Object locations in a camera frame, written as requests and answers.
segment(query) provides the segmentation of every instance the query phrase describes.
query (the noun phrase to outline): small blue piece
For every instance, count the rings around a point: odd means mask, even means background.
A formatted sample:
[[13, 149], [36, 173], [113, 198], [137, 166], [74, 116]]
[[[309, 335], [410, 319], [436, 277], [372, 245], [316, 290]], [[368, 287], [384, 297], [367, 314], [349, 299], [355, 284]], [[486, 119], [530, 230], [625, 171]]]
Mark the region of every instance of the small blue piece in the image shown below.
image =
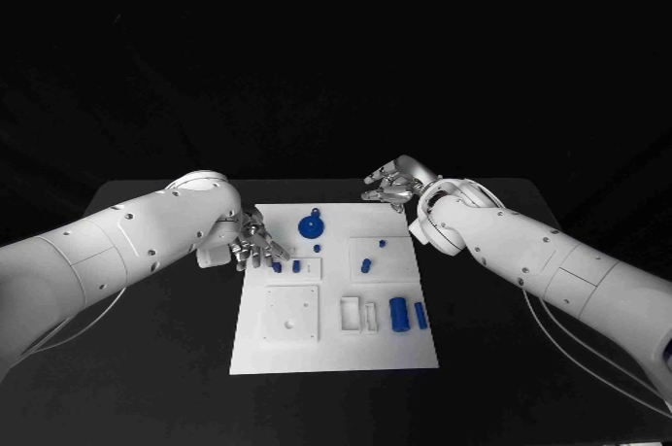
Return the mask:
[[423, 302], [416, 302], [417, 325], [420, 329], [427, 329], [427, 320], [424, 319]]
[[325, 223], [319, 218], [319, 210], [312, 209], [312, 215], [299, 222], [299, 232], [308, 239], [316, 239], [325, 231]]
[[408, 331], [407, 300], [403, 297], [390, 299], [390, 316], [393, 317], [393, 330], [395, 332]]
[[361, 263], [361, 272], [368, 273], [370, 268], [371, 268], [371, 260], [365, 258], [364, 262]]

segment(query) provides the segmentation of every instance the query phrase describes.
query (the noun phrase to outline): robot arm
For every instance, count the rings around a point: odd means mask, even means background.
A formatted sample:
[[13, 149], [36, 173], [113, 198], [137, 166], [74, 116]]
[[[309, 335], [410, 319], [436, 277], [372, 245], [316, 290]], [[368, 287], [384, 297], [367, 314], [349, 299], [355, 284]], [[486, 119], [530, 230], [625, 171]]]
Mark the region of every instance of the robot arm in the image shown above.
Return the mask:
[[408, 227], [419, 241], [452, 256], [466, 248], [485, 268], [607, 336], [672, 403], [672, 283], [508, 210], [473, 181], [442, 179], [411, 157], [365, 182], [378, 179], [381, 188], [364, 199], [390, 201], [401, 212], [420, 195]]
[[166, 189], [0, 248], [0, 380], [36, 338], [109, 295], [196, 251], [201, 267], [289, 259], [224, 175]]

